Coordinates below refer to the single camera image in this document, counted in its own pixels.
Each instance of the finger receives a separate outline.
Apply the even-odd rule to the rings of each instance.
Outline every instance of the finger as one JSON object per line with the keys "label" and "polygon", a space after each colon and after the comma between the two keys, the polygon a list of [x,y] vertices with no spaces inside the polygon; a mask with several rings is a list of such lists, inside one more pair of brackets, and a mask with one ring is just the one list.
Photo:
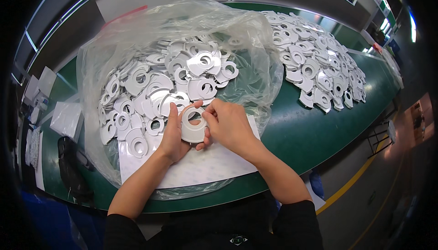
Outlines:
{"label": "finger", "polygon": [[211,133],[210,133],[210,129],[209,129],[209,127],[206,127],[206,128],[205,128],[204,133],[205,133],[205,137],[207,137],[207,138],[210,138],[210,137],[211,137]]}
{"label": "finger", "polygon": [[209,145],[210,144],[210,139],[207,137],[204,137],[204,143],[205,145]]}
{"label": "finger", "polygon": [[178,108],[175,103],[170,103],[170,113],[167,119],[167,127],[180,127],[181,122],[178,121]]}
{"label": "finger", "polygon": [[199,125],[200,122],[201,122],[200,120],[192,120],[192,121],[189,121],[189,123],[191,123],[191,124],[194,125],[194,126]]}
{"label": "finger", "polygon": [[211,113],[204,111],[202,113],[202,117],[207,121],[207,123],[209,124],[209,131],[211,132],[211,130],[215,131],[217,126],[219,125],[217,119],[215,116],[213,116]]}
{"label": "finger", "polygon": [[203,149],[204,147],[205,147],[205,144],[204,144],[204,143],[198,143],[197,146],[196,146],[196,150],[197,150],[197,151],[200,151],[200,150]]}
{"label": "finger", "polygon": [[203,101],[197,101],[197,102],[194,102],[191,105],[194,105],[194,108],[199,109],[199,107],[202,106],[203,104],[204,104]]}
{"label": "finger", "polygon": [[211,101],[211,103],[207,106],[207,108],[205,109],[206,112],[213,114],[215,111],[217,111],[217,109],[219,107],[221,107],[221,105],[223,105],[225,102],[223,102],[220,99],[214,99],[213,101]]}

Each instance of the forearm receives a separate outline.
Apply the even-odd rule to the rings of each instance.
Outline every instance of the forearm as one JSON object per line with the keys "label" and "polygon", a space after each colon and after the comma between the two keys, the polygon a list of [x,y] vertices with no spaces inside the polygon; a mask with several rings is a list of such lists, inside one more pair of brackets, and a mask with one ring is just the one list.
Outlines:
{"label": "forearm", "polygon": [[152,156],[132,174],[112,199],[108,215],[120,214],[135,219],[159,185],[172,162],[157,149]]}
{"label": "forearm", "polygon": [[259,140],[248,145],[240,154],[241,157],[257,168],[279,202],[289,204],[312,200],[303,180],[292,168],[272,154]]}

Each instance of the yellow floor line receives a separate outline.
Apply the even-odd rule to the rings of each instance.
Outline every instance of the yellow floor line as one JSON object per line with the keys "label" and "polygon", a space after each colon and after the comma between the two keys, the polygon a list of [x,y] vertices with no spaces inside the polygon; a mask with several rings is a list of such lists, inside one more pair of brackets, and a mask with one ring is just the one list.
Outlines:
{"label": "yellow floor line", "polygon": [[[395,113],[394,118],[392,118],[392,121],[395,122],[397,115],[398,115],[398,111]],[[383,143],[385,141],[382,141],[378,144],[376,151],[381,150]],[[338,200],[338,198],[340,198],[345,192],[347,192],[348,189],[350,189],[350,187],[353,186],[353,184],[360,178],[360,176],[362,176],[362,174],[364,174],[365,170],[367,170],[367,168],[370,166],[370,164],[373,162],[374,158],[376,157],[376,155],[372,156],[371,158],[369,158],[367,160],[367,162],[359,169],[359,171],[354,174],[354,176],[343,186],[341,187],[341,189],[339,189],[336,193],[333,194],[333,196],[331,196],[330,198],[328,198],[326,200],[326,203],[321,206],[320,209],[316,210],[316,215],[318,215],[319,213],[323,212],[327,207],[329,207],[330,205],[332,205],[335,201]]]}
{"label": "yellow floor line", "polygon": [[400,170],[402,169],[402,164],[403,164],[403,159],[404,159],[404,158],[405,158],[405,156],[404,156],[404,154],[403,154],[403,156],[402,156],[402,160],[401,160],[400,165],[399,165],[399,169],[397,170],[396,177],[395,177],[394,181],[392,182],[391,189],[389,190],[388,194],[386,195],[386,198],[385,198],[385,200],[383,201],[383,203],[382,203],[382,205],[381,205],[379,211],[377,211],[376,216],[375,216],[374,219],[371,221],[371,223],[368,225],[368,227],[365,229],[365,231],[362,233],[362,235],[361,235],[361,236],[360,236],[360,237],[354,242],[354,244],[353,244],[350,248],[348,248],[348,250],[351,250],[351,249],[353,249],[353,247],[356,246],[356,244],[357,244],[357,243],[358,243],[358,242],[359,242],[359,241],[365,236],[365,234],[368,232],[368,230],[370,229],[370,227],[371,227],[371,226],[373,225],[373,223],[376,221],[377,217],[379,216],[380,212],[382,211],[383,207],[385,206],[386,201],[388,200],[389,196],[391,195],[392,189],[394,188],[394,186],[395,186],[395,184],[396,184],[397,178],[399,177]]}

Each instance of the stool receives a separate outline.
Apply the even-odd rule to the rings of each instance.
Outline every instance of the stool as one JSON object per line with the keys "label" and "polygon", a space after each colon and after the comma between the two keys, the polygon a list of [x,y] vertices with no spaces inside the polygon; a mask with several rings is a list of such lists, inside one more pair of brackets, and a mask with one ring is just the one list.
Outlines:
{"label": "stool", "polygon": [[[368,143],[370,144],[371,151],[373,152],[373,154],[371,154],[371,156],[369,156],[368,159],[371,158],[372,156],[378,154],[379,152],[381,152],[382,150],[386,149],[388,146],[390,146],[391,144],[393,144],[393,143],[396,142],[396,128],[395,128],[394,123],[392,122],[392,120],[389,120],[389,121],[387,121],[387,122],[384,122],[384,123],[382,123],[382,125],[383,125],[383,124],[388,124],[388,127],[387,127],[387,129],[386,129],[385,131],[382,131],[382,132],[376,133],[376,130],[375,130],[375,128],[374,128],[374,129],[373,129],[373,130],[374,130],[374,134],[373,134],[373,135],[370,135],[370,136],[367,137]],[[383,133],[387,133],[388,136],[386,136],[385,138],[379,140],[379,138],[377,138],[377,135],[380,135],[380,134],[383,134]],[[375,137],[375,138],[377,139],[377,143],[374,143],[374,144],[371,145],[371,143],[370,143],[370,138],[371,138],[371,137]],[[388,144],[387,144],[384,148],[382,148],[381,150],[377,151],[378,144],[379,144],[380,142],[383,142],[383,141],[386,140],[387,138],[390,138],[390,139],[391,139],[391,142],[388,143]]]}

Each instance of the person's right hand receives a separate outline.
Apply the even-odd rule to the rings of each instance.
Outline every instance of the person's right hand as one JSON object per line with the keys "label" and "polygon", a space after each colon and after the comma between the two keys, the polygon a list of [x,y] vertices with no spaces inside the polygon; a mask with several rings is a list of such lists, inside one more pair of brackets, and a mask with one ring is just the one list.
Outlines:
{"label": "person's right hand", "polygon": [[205,136],[212,136],[221,145],[238,155],[257,142],[261,143],[249,126],[244,107],[238,104],[214,99],[207,106],[202,117],[209,124]]}

